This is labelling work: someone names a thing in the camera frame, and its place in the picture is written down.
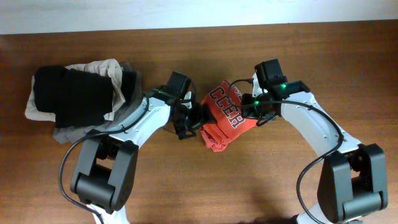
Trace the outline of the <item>red printed t-shirt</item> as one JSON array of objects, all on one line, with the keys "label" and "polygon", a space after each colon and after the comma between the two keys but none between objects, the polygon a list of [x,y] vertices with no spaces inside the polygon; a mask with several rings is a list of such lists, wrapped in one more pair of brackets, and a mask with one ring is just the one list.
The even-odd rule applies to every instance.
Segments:
[{"label": "red printed t-shirt", "polygon": [[256,120],[243,118],[240,109],[242,93],[230,82],[223,80],[220,85],[205,95],[202,105],[208,105],[215,121],[200,128],[207,148],[221,152],[241,134],[255,127]]}]

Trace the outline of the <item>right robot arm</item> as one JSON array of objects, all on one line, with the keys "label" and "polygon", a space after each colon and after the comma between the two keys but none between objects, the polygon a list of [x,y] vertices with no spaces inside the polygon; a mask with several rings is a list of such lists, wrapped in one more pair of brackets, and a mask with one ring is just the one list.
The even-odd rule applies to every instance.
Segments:
[{"label": "right robot arm", "polygon": [[[304,82],[288,81],[277,59],[257,64],[248,79],[241,113],[262,126],[284,118],[307,141],[317,158],[299,174],[296,193],[303,213],[291,223],[361,223],[361,218],[388,205],[386,157],[377,144],[363,144],[341,128],[318,104]],[[304,175],[322,164],[317,202],[307,208],[300,196]]]}]

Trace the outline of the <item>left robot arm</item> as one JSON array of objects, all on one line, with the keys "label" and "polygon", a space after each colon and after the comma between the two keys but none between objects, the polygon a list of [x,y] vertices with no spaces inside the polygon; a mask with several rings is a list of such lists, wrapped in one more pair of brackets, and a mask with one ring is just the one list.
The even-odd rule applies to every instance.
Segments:
[{"label": "left robot arm", "polygon": [[165,85],[145,93],[127,118],[105,131],[91,130],[77,140],[80,155],[70,183],[79,198],[72,203],[93,214],[96,223],[127,223],[125,204],[131,194],[139,149],[168,122],[180,140],[212,120],[196,101],[194,82],[173,72]]}]

